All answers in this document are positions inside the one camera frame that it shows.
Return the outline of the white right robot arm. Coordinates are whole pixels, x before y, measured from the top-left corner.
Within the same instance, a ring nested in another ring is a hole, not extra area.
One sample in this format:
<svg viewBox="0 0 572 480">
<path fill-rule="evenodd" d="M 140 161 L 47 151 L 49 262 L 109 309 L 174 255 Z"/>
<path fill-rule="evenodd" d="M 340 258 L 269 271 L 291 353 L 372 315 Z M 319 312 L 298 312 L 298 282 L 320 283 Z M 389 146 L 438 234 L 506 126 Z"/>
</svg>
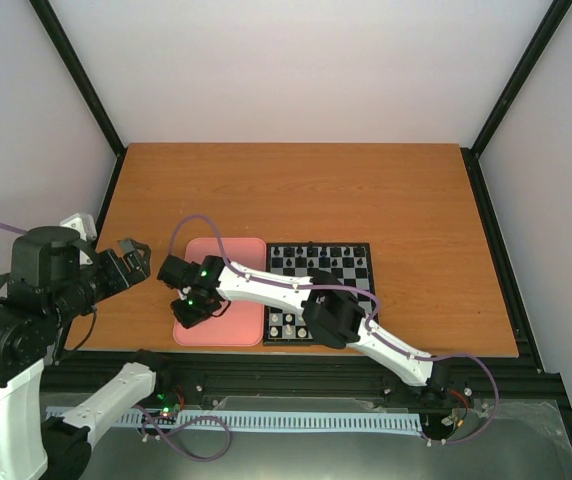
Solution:
<svg viewBox="0 0 572 480">
<path fill-rule="evenodd" d="M 343 285 L 320 270 L 310 276 L 259 271 L 225 257 L 209 255 L 198 264 L 166 257 L 157 279 L 178 293 L 171 303 L 186 329 L 211 319 L 225 304 L 253 302 L 300 317 L 315 342 L 328 348 L 356 350 L 392 371 L 425 401 L 445 396 L 447 372 L 435 357 L 400 340 L 374 321 L 358 302 L 375 295 Z"/>
</svg>

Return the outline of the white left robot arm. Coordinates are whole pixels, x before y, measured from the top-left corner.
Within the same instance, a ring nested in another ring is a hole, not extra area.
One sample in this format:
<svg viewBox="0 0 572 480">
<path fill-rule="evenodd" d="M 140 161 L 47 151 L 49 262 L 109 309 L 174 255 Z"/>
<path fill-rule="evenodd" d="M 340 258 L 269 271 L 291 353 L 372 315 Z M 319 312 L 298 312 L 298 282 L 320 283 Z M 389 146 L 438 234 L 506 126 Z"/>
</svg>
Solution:
<svg viewBox="0 0 572 480">
<path fill-rule="evenodd" d="M 0 275 L 0 479 L 77 479 L 93 448 L 127 410 L 148 398 L 167 400 L 174 378 L 160 356 L 133 360 L 84 403 L 43 419 L 40 384 L 61 358 L 72 322 L 150 275 L 151 250 L 124 239 L 97 251 L 91 216 L 18 234 L 11 265 Z"/>
</svg>

